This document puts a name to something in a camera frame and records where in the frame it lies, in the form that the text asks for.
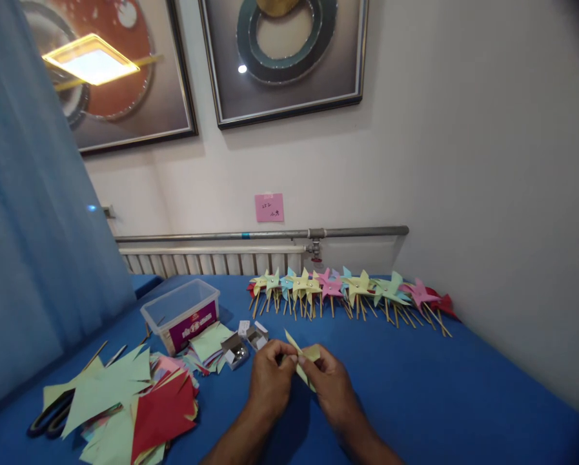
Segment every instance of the pink sticky note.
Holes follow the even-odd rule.
[[[282,222],[285,221],[282,194],[257,194],[255,195],[255,211],[257,222]]]

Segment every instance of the paper stack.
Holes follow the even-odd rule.
[[[221,343],[233,335],[220,322],[213,323],[204,332],[190,340],[181,360],[191,371],[200,371],[203,376],[220,373],[227,360],[223,357]]]
[[[165,444],[196,426],[199,383],[180,360],[141,352],[141,346],[110,367],[99,358],[92,375],[77,377],[63,431],[84,426],[88,444],[80,459],[93,465],[154,465]],[[59,386],[45,388],[48,400]]]

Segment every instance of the painting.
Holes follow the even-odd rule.
[[[220,129],[362,100],[368,0],[199,0]]]
[[[134,73],[93,85],[45,60],[82,155],[197,134],[174,0],[21,0],[21,6],[43,57],[94,35],[136,65]]]

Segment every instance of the finger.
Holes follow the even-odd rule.
[[[289,377],[296,372],[296,366],[298,365],[298,356],[297,355],[289,355],[283,359],[283,362],[280,365],[280,370],[283,373],[288,374]]]
[[[317,365],[321,367],[321,371],[324,373],[334,371],[338,367],[339,361],[323,345],[314,344],[314,346],[318,346],[320,349],[320,358],[317,360]]]
[[[315,389],[317,389],[320,380],[324,376],[324,374],[320,371],[319,368],[317,368],[317,366],[313,362],[311,362],[305,356],[300,355],[298,357],[298,362],[300,363],[302,370],[304,370],[304,373],[306,373],[307,377],[309,378],[311,384],[315,386]]]
[[[286,342],[278,339],[269,340],[268,343],[261,348],[259,352],[263,352],[265,357],[269,360],[274,360],[278,355],[298,355],[296,348]]]

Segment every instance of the transparent plastic box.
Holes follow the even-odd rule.
[[[218,320],[220,291],[195,279],[147,302],[141,313],[152,332],[160,336],[170,356]]]

